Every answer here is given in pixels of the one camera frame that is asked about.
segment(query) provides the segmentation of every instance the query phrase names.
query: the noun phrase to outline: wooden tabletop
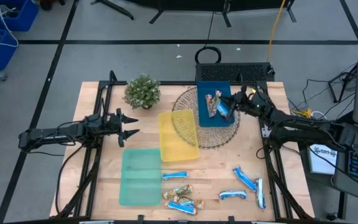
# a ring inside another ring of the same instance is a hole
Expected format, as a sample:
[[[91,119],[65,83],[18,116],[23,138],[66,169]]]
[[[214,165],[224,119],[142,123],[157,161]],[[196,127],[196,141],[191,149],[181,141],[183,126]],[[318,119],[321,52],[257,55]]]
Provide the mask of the wooden tabletop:
[[[92,114],[97,87],[98,82],[82,83],[74,120],[83,119]],[[171,111],[175,100],[191,87],[193,86],[162,85],[160,86],[161,100],[159,103],[153,105],[150,110],[142,108],[132,110],[122,99],[125,86],[113,86],[110,112],[113,113],[116,108],[121,108],[126,116],[139,119],[136,123],[125,124],[124,129],[140,129],[140,132],[130,137],[123,148],[118,146],[117,136],[104,137],[92,219],[136,220],[138,215],[144,215],[145,220],[225,221],[228,216],[234,215],[234,218],[238,221],[274,221],[266,163],[265,160],[257,159],[255,156],[256,151],[262,147],[259,124],[256,118],[245,114],[241,114],[241,123],[237,134],[223,147],[200,149],[200,157],[192,161],[162,163],[162,172],[180,170],[189,172],[188,179],[164,182],[162,190],[171,190],[184,184],[191,184],[194,191],[187,196],[204,200],[204,209],[198,210],[197,215],[189,216],[176,210],[167,209],[164,199],[159,206],[123,207],[119,205],[122,153],[126,149],[159,148],[158,114]],[[239,91],[239,89],[240,86],[231,87],[232,93]],[[279,110],[289,113],[283,83],[268,83],[268,92],[275,106]],[[294,142],[288,142],[285,145],[298,150]],[[76,147],[67,147],[65,159],[75,149]],[[300,156],[285,149],[281,150],[281,154],[289,191],[304,210],[309,215],[314,216]],[[63,170],[60,181],[60,209],[67,204],[77,190],[84,155],[85,149],[73,156]],[[261,210],[257,206],[256,195],[235,176],[232,171],[235,166],[241,166],[244,173],[251,179],[263,178],[267,206],[265,210]],[[235,189],[246,189],[247,199],[219,199],[218,193],[220,191]],[[281,216],[285,217],[280,191],[278,191],[278,195]],[[83,205],[86,205],[87,199],[88,192],[85,192]],[[53,205],[51,215],[55,214]],[[85,214],[85,206],[82,206],[81,214]]]

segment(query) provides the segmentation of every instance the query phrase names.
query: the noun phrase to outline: small green plant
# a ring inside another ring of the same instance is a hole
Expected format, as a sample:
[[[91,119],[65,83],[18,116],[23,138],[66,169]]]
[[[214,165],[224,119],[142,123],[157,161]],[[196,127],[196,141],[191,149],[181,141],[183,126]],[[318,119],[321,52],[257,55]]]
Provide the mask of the small green plant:
[[[139,78],[131,80],[125,87],[124,100],[132,109],[143,107],[150,109],[160,101],[160,82],[151,79],[150,75],[141,74]]]

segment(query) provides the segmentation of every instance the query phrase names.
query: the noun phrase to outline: blue plate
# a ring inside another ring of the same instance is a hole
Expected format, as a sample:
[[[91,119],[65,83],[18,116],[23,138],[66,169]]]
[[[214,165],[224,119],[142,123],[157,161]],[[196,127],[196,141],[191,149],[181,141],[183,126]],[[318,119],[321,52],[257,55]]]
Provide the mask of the blue plate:
[[[198,98],[198,119],[201,127],[228,127],[234,123],[234,117],[227,122],[223,116],[216,112],[216,115],[210,118],[206,107],[205,95],[215,96],[215,90],[222,92],[222,96],[231,96],[229,82],[198,82],[197,98]]]

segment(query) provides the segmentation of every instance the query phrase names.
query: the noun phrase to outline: concrete floor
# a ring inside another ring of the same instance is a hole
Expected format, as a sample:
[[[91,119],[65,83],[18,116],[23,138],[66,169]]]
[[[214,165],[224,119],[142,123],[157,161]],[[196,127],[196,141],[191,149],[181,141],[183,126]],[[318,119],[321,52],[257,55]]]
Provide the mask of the concrete floor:
[[[74,0],[52,11],[40,11],[31,30],[15,32],[19,40],[60,40]],[[154,25],[148,21],[156,10],[121,0],[112,0],[130,11],[135,20],[102,5],[79,1],[68,40],[189,40],[206,39],[210,12],[165,11]],[[358,26],[358,0],[346,0]],[[213,40],[268,40],[277,9],[231,12],[232,28],[215,15]],[[283,12],[276,40],[357,40],[339,0],[296,0],[292,23]],[[21,44],[6,68],[8,79],[0,81],[0,204],[16,164],[17,135],[29,127],[58,42]],[[124,44],[64,45],[37,127],[49,128],[72,119],[83,81],[106,80],[114,70],[119,80],[148,73],[158,80],[194,80],[194,54],[203,44]],[[268,45],[214,44],[222,62],[264,62]],[[357,62],[358,45],[274,45],[271,62],[276,81],[284,82],[287,96],[300,103],[306,79],[329,80]],[[214,53],[203,52],[202,62],[214,62]],[[306,97],[325,89],[325,83],[310,83]],[[332,109],[335,119],[351,98]],[[309,102],[312,110],[325,112],[333,105],[328,91]],[[43,151],[63,152],[61,146],[45,146]],[[5,222],[47,218],[55,192],[61,157],[29,155],[16,187]],[[316,217],[325,218],[337,210],[339,192],[309,181]],[[348,222],[358,223],[358,199],[349,197]]]

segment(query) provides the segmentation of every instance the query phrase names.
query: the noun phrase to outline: yellow plastic tray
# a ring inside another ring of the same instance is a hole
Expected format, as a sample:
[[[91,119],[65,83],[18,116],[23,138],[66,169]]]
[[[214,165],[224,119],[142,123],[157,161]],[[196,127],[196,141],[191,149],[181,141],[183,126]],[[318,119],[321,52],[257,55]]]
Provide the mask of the yellow plastic tray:
[[[200,156],[192,110],[160,113],[158,127],[161,160],[164,162],[185,161]]]

